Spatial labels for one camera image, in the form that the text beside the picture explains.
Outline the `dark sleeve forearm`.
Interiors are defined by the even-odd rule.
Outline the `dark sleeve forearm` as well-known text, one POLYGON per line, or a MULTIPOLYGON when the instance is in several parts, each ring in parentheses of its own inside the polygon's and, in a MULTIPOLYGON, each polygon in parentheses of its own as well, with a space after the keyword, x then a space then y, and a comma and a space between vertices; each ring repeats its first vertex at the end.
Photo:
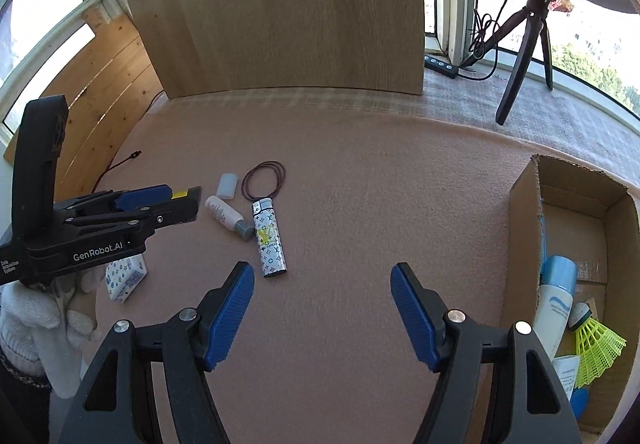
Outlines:
POLYGON ((20 372, 1 353, 1 442, 47 443, 51 385, 20 372))

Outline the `white-gloved left hand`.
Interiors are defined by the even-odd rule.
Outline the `white-gloved left hand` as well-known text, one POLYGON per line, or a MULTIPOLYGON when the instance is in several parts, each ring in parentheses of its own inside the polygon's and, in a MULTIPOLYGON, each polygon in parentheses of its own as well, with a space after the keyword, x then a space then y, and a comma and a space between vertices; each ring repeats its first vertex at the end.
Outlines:
POLYGON ((86 371, 85 345, 96 338, 100 265, 59 277, 47 287, 1 287, 1 351, 9 371, 30 386, 49 383, 72 398, 86 371))

